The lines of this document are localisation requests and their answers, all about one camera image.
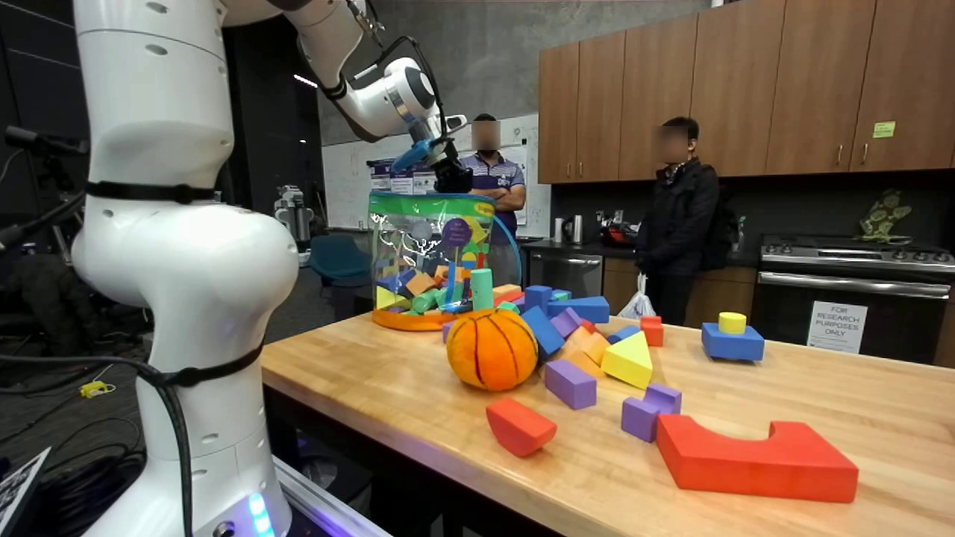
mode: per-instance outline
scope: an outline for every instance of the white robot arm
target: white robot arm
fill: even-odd
[[[73,0],[88,111],[73,268],[97,291],[152,311],[158,372],[199,372],[170,381],[185,448],[163,396],[137,384],[145,469],[85,535],[290,530],[252,357],[297,276],[297,248],[273,217],[224,205],[210,191],[231,151],[219,27],[273,15],[295,24],[325,96],[361,138],[409,130],[439,184],[445,177],[445,191],[467,191],[425,69],[397,56],[340,74],[375,30],[363,0]]]

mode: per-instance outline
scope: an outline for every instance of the man with beard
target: man with beard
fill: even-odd
[[[463,159],[460,168],[470,177],[470,193],[489,196],[494,205],[497,223],[492,223],[492,251],[489,265],[494,270],[494,282],[518,282],[515,256],[512,256],[512,233],[515,233],[515,208],[524,205],[524,174],[515,162],[507,162],[497,150],[501,130],[492,112],[478,112],[470,120],[473,156]]]

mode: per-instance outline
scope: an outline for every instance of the upper cabinet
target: upper cabinet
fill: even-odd
[[[691,117],[719,177],[766,163],[783,0],[742,0],[698,15]]]
[[[689,117],[695,21],[664,21],[625,32],[619,105],[619,178],[649,178],[645,123]]]
[[[719,177],[955,168],[955,0],[739,0],[540,53],[543,182],[646,178],[695,117]]]
[[[536,178],[576,178],[576,102],[579,102],[579,44],[540,53],[536,77]]]
[[[951,168],[955,0],[879,0],[854,171]]]
[[[624,32],[543,51],[536,80],[540,182],[619,177]]]
[[[848,171],[874,0],[786,0],[766,174]]]

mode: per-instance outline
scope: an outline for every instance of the red arch block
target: red arch block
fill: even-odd
[[[806,424],[773,420],[770,439],[739,442],[685,415],[658,415],[658,452],[679,488],[854,502],[860,469]]]
[[[515,455],[536,452],[558,433],[548,418],[510,396],[485,405],[485,424],[494,433],[497,445],[503,445]]]

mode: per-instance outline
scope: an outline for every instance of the basketball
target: basketball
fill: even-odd
[[[510,391],[531,379],[536,341],[510,311],[473,311],[448,332],[448,363],[460,381],[479,391]]]

